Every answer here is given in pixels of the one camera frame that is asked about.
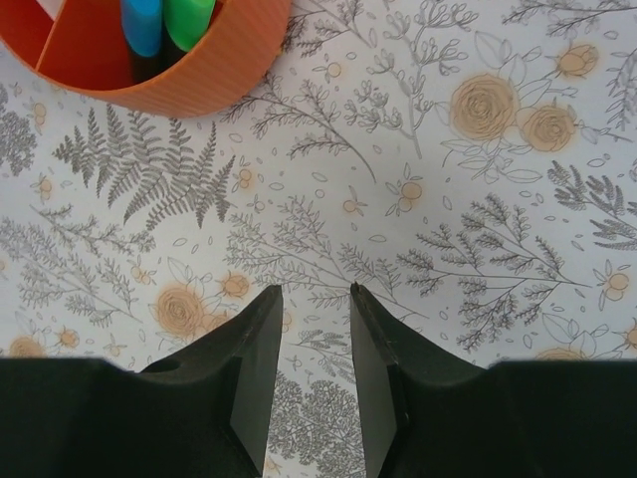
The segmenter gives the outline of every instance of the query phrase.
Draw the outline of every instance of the blue cap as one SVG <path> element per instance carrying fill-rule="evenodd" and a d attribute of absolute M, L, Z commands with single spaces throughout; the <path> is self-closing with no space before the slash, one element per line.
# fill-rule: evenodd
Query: blue cap
<path fill-rule="evenodd" d="M 121 28 L 131 49 L 154 57 L 161 48 L 162 0 L 121 0 Z"/>

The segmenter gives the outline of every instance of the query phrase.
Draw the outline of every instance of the green marker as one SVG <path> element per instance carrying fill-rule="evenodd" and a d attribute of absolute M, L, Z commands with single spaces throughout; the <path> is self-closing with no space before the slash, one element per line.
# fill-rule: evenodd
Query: green marker
<path fill-rule="evenodd" d="M 178 62 L 204 36 L 216 0 L 165 0 L 163 6 L 167 66 Z"/>

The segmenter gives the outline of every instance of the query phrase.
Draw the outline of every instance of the green object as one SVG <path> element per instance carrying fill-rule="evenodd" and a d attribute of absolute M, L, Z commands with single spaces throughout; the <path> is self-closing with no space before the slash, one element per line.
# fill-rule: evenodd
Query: green object
<path fill-rule="evenodd" d="M 189 52 L 210 25 L 216 0 L 165 0 L 163 7 L 166 30 L 173 43 Z"/>

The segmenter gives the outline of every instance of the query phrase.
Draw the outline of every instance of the patterned surface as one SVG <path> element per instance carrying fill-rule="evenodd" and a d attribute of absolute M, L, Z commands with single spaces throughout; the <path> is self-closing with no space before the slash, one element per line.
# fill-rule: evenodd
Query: patterned surface
<path fill-rule="evenodd" d="M 285 284 L 266 474 L 362 477 L 347 287 L 467 360 L 637 353 L 637 4 L 299 0 L 179 121 L 0 53 L 4 356 L 140 369 Z"/>

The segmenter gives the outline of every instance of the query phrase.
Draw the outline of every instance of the orange bowl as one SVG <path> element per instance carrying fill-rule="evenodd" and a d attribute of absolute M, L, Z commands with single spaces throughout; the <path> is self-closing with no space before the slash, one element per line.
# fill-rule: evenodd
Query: orange bowl
<path fill-rule="evenodd" d="M 55 22 L 36 0 L 2 3 L 0 38 L 39 76 L 133 110 L 187 118 L 223 110 L 259 83 L 280 51 L 292 0 L 217 0 L 195 48 L 138 85 L 118 0 L 65 0 Z"/>

